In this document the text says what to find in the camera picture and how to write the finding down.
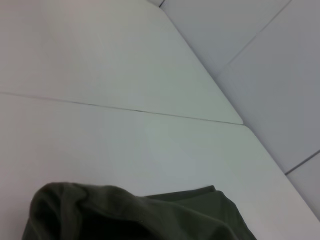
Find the olive green fabric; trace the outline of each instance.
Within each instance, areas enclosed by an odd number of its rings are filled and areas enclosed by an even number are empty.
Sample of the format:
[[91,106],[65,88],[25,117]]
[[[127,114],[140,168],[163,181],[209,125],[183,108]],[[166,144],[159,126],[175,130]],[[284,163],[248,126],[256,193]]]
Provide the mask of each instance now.
[[115,186],[50,183],[33,197],[22,240],[255,240],[213,186],[139,197]]

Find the dark green garment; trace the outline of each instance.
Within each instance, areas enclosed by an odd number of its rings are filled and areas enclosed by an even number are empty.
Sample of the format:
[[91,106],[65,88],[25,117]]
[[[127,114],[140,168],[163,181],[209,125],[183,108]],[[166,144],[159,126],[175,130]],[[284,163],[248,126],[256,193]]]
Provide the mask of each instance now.
[[23,240],[255,240],[213,186],[138,197],[115,186],[50,183],[33,197]]

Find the green cloth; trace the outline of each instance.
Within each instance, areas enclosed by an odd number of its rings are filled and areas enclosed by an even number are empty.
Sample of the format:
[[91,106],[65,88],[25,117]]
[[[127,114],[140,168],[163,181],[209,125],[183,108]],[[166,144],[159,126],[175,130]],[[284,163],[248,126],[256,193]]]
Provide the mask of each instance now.
[[147,197],[115,186],[50,183],[33,197],[22,240],[255,240],[213,186]]

